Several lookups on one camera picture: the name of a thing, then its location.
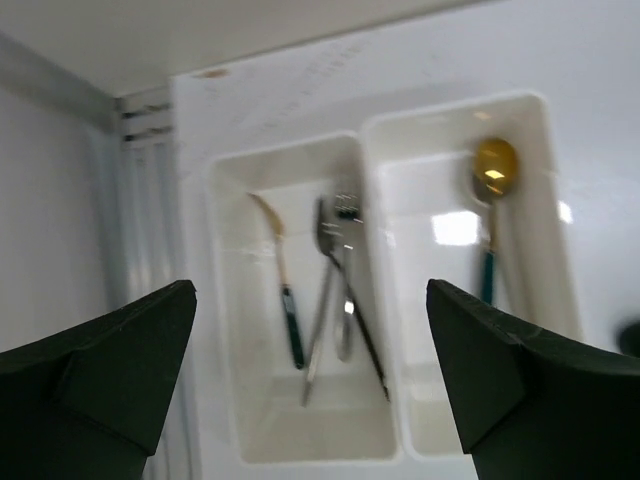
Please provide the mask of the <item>beige plastic spoon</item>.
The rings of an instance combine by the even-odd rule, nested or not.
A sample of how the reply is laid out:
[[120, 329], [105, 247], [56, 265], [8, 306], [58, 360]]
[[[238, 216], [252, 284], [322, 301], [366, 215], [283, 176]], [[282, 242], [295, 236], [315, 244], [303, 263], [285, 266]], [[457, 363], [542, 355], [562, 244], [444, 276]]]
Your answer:
[[[481, 289], [481, 277], [483, 270], [483, 260], [486, 249], [486, 243], [488, 234], [486, 230], [486, 217], [487, 206], [480, 202], [473, 191], [472, 187], [472, 173], [471, 173], [471, 190], [474, 195], [474, 200], [478, 205], [485, 208], [486, 213], [481, 218], [481, 226], [484, 229], [485, 237], [482, 243], [481, 260], [480, 260], [480, 273], [479, 273], [479, 290], [478, 297], [480, 298]], [[530, 302], [527, 299], [525, 292], [525, 285], [522, 276], [522, 272], [519, 266], [518, 255], [518, 242], [514, 231], [514, 226], [511, 223], [510, 215], [510, 203], [508, 201], [498, 200], [496, 202], [497, 210], [497, 252], [496, 263], [494, 271], [494, 300], [492, 306], [496, 306], [496, 285], [497, 276], [502, 278], [502, 285], [504, 287], [504, 297], [502, 305], [508, 304], [510, 312], [517, 317], [525, 320], [529, 320], [530, 314]]]

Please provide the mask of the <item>black fork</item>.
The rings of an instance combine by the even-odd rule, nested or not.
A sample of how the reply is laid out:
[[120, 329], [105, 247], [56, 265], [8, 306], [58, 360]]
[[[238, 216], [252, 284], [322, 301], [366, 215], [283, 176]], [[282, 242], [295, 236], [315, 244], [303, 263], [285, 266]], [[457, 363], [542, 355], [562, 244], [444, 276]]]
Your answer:
[[381, 388], [383, 390], [383, 394], [387, 401], [390, 401], [389, 389], [387, 387], [386, 382], [386, 374], [378, 354], [377, 348], [374, 345], [371, 333], [366, 324], [364, 316], [359, 308], [355, 292], [353, 291], [349, 281], [347, 279], [347, 273], [344, 271], [344, 267], [346, 263], [340, 263], [333, 254], [334, 247], [334, 233], [331, 231], [329, 227], [329, 218], [325, 213], [324, 209], [324, 199], [320, 196], [316, 200], [316, 225], [315, 225], [315, 234], [316, 234], [316, 243], [319, 251], [329, 259], [329, 264], [331, 268], [337, 270], [344, 280], [344, 284], [346, 287], [346, 293], [348, 295], [348, 302], [351, 304], [351, 316], [355, 318], [355, 322], [357, 323], [360, 332], [363, 336], [363, 340], [366, 346], [366, 349], [369, 353], [371, 361], [373, 363], [374, 369], [376, 371], [376, 375], [381, 384]]

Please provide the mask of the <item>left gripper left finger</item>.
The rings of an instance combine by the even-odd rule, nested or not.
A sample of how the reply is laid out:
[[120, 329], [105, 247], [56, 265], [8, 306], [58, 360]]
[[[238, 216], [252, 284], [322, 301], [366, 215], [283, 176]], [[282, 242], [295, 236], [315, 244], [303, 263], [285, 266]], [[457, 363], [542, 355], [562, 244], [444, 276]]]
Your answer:
[[196, 313], [175, 281], [1, 355], [4, 479], [139, 479], [156, 453]]

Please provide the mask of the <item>gold fork teal handle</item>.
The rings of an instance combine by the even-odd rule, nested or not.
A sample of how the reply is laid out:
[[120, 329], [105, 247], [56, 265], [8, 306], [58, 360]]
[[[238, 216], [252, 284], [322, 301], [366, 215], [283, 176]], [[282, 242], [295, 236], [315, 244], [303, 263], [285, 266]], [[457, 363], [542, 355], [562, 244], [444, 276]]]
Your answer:
[[304, 347], [297, 319], [293, 289], [287, 275], [283, 250], [285, 237], [284, 223], [274, 208], [261, 196], [255, 193], [249, 193], [249, 197], [261, 209], [271, 229], [279, 277], [279, 293], [283, 307], [292, 361], [297, 370], [303, 370], [306, 366]]

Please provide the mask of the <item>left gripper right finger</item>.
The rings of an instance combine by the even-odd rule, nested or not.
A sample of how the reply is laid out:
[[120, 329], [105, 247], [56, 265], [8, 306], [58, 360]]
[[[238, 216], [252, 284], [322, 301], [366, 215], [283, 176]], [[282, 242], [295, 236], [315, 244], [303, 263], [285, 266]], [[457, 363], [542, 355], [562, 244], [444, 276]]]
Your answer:
[[464, 453], [480, 479], [636, 479], [639, 361], [432, 279], [426, 310]]

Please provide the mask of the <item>silver fork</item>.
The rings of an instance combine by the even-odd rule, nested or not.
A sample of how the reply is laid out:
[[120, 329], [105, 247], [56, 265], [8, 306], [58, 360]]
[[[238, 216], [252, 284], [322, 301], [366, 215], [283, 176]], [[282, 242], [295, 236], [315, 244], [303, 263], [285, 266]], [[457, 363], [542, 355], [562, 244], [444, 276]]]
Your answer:
[[[352, 200], [353, 200], [353, 196], [347, 193], [346, 191], [342, 190], [342, 191], [338, 191], [335, 194], [333, 207], [331, 208], [331, 211], [328, 211], [328, 209], [325, 207], [325, 201], [324, 201], [325, 213], [329, 218], [328, 220], [329, 227], [331, 228], [331, 231], [334, 233], [335, 244], [333, 247], [333, 254], [340, 263], [342, 263], [342, 246], [344, 242], [344, 240], [342, 240], [343, 233], [341, 230], [340, 221], [352, 220], [357, 217], [357, 214], [355, 213], [355, 210], [352, 207]], [[331, 265], [329, 264], [329, 259], [326, 256], [324, 257], [326, 259], [326, 266], [325, 266], [325, 272], [324, 272], [322, 285], [320, 289], [320, 298], [318, 301], [315, 319], [314, 319], [314, 326], [313, 326], [313, 332], [312, 332], [312, 338], [311, 338], [311, 357], [310, 357], [309, 364], [307, 366], [307, 370], [305, 374], [305, 380], [304, 380], [303, 392], [302, 392], [302, 398], [301, 398], [301, 405], [303, 407], [307, 407], [309, 404], [310, 397], [312, 395], [312, 391], [314, 388], [314, 383], [315, 383], [316, 375], [318, 372], [320, 360], [321, 360], [324, 330], [328, 323], [329, 296], [330, 296], [330, 290], [332, 286], [333, 273], [337, 272], [342, 277], [342, 275], [337, 270], [335, 270], [334, 268], [331, 268]], [[342, 319], [342, 300], [343, 300], [343, 284], [342, 284], [342, 298], [339, 302], [339, 305], [341, 308], [341, 317], [336, 322], [334, 329]], [[336, 340], [335, 340], [334, 330], [333, 330], [333, 337], [334, 337], [334, 345], [336, 350]]]

